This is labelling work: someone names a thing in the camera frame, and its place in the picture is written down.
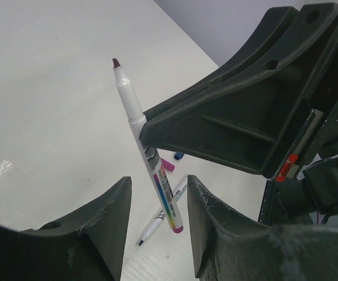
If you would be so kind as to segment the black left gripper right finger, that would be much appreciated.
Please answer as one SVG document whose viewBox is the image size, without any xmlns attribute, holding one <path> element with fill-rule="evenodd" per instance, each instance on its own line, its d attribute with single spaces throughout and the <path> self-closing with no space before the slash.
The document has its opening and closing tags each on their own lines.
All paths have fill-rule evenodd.
<svg viewBox="0 0 338 281">
<path fill-rule="evenodd" d="M 338 226 L 268 227 L 187 178 L 194 274 L 200 280 L 338 280 Z"/>
</svg>

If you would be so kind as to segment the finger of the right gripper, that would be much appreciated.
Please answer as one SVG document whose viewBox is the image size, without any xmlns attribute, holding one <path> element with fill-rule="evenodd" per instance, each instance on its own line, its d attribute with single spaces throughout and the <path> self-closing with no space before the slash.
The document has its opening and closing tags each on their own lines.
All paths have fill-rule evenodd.
<svg viewBox="0 0 338 281">
<path fill-rule="evenodd" d="M 283 35 L 246 69 L 218 68 L 147 110 L 141 142 L 276 177 L 338 51 L 338 4 L 297 10 Z"/>
<path fill-rule="evenodd" d="M 269 8 L 241 49 L 220 70 L 243 70 L 253 64 L 283 35 L 298 12 L 292 6 Z"/>
</svg>

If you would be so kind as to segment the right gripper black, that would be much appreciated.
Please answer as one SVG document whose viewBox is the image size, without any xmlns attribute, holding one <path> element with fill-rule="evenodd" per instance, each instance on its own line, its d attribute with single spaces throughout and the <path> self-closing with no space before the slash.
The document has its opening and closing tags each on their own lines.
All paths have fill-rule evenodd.
<svg viewBox="0 0 338 281">
<path fill-rule="evenodd" d="M 274 178 L 274 216 L 338 215 L 338 51 L 312 96 L 304 132 Z"/>
</svg>

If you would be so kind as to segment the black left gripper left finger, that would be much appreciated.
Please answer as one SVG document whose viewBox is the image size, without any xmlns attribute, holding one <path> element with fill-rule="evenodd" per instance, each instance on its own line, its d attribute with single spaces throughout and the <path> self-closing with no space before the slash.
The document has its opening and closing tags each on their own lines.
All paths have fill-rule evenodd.
<svg viewBox="0 0 338 281">
<path fill-rule="evenodd" d="M 122 177 L 39 229 L 0 225 L 0 280 L 120 280 L 132 198 Z"/>
</svg>

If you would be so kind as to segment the blue pen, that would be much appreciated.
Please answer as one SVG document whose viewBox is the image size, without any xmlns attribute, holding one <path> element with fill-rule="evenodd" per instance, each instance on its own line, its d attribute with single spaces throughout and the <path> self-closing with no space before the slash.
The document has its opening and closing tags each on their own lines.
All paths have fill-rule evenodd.
<svg viewBox="0 0 338 281">
<path fill-rule="evenodd" d="M 174 190 L 173 195 L 174 195 L 174 200 L 176 202 L 178 201 L 178 199 L 180 199 L 182 194 L 187 189 L 187 177 L 188 175 L 185 175 Z M 165 215 L 164 210 L 158 210 L 153 216 L 153 218 L 150 220 L 150 222 L 147 224 L 147 226 L 144 228 L 142 233 L 140 234 L 140 237 L 138 238 L 136 242 L 136 246 L 143 245 L 154 234 L 154 232 L 160 227 L 160 225 L 164 222 L 165 218 L 166 218 L 166 215 Z"/>
</svg>

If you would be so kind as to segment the blue pen cap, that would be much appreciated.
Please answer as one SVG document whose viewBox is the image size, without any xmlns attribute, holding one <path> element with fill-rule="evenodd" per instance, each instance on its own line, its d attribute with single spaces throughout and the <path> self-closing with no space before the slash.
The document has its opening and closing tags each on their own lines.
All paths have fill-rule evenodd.
<svg viewBox="0 0 338 281">
<path fill-rule="evenodd" d="M 184 153 L 182 153 L 182 152 L 176 152 L 176 153 L 173 155 L 173 158 L 174 158 L 175 160 L 181 160 L 183 157 L 184 157 Z"/>
</svg>

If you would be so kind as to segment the purple pen cap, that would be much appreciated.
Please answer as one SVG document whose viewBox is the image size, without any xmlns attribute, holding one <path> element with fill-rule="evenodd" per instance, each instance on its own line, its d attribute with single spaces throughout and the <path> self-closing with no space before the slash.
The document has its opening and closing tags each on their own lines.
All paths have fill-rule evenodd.
<svg viewBox="0 0 338 281">
<path fill-rule="evenodd" d="M 167 160 L 161 158 L 163 168 L 168 172 L 173 172 L 175 170 L 175 165 L 168 162 Z"/>
</svg>

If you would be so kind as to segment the purple pen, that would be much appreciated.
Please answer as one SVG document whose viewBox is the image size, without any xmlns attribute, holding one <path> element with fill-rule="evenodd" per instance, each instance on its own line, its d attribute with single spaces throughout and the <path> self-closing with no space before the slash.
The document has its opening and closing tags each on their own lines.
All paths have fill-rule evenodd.
<svg viewBox="0 0 338 281">
<path fill-rule="evenodd" d="M 178 234 L 183 231 L 183 220 L 174 199 L 159 152 L 156 148 L 143 145 L 139 138 L 144 125 L 147 123 L 146 116 L 141 109 L 131 80 L 127 77 L 122 65 L 116 58 L 113 58 L 112 63 L 117 90 L 128 118 L 129 127 L 131 128 L 163 212 L 168 220 L 168 224 L 172 231 Z"/>
</svg>

